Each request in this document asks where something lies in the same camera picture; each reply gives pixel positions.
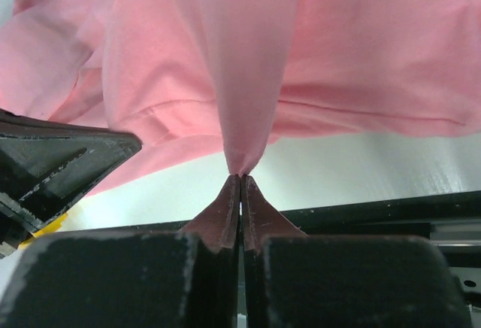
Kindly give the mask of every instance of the pink towel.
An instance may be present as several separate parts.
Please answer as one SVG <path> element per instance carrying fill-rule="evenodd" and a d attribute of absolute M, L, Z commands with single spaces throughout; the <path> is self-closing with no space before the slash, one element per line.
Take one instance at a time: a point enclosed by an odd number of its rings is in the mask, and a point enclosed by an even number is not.
<path fill-rule="evenodd" d="M 481 128 L 481 0 L 15 0 L 0 107 L 138 135 L 95 192 L 278 138 Z"/>

